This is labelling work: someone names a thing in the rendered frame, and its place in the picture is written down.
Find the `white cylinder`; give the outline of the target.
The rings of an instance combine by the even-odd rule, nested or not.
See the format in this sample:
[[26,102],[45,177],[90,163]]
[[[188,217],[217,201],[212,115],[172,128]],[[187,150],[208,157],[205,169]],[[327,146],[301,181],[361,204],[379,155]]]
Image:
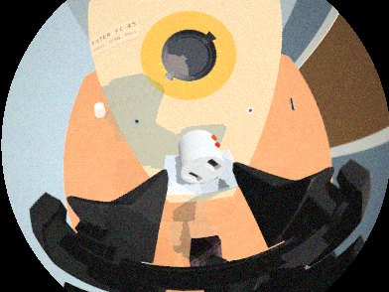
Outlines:
[[225,171],[225,162],[219,153],[214,135],[195,130],[179,142],[182,177],[191,183],[209,182]]
[[104,117],[104,115],[106,115],[106,107],[104,107],[103,102],[96,102],[96,105],[94,105],[94,111],[96,118]]

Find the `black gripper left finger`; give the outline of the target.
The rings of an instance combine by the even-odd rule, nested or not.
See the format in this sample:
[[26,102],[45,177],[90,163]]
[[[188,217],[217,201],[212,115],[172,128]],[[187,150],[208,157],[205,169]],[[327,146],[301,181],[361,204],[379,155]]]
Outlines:
[[72,195],[68,195],[66,201],[79,220],[111,229],[142,257],[142,262],[154,264],[168,183],[170,177],[163,169],[112,202],[89,201]]

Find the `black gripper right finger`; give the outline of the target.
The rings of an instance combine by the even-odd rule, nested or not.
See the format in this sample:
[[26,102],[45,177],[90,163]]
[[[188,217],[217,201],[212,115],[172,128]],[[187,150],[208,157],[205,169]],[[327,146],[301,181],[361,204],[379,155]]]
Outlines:
[[297,217],[307,195],[330,181],[333,167],[325,167],[306,178],[293,181],[266,173],[257,167],[253,169],[245,163],[233,162],[233,174],[265,238],[267,248],[270,248],[285,241],[282,234]]

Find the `grey rectangular panel with square hole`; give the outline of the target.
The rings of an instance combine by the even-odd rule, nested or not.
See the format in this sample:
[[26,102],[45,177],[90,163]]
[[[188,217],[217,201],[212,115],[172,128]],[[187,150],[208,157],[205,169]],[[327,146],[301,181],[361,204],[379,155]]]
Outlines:
[[281,11],[279,0],[90,0],[96,75],[150,177],[195,130],[249,166],[277,85]]

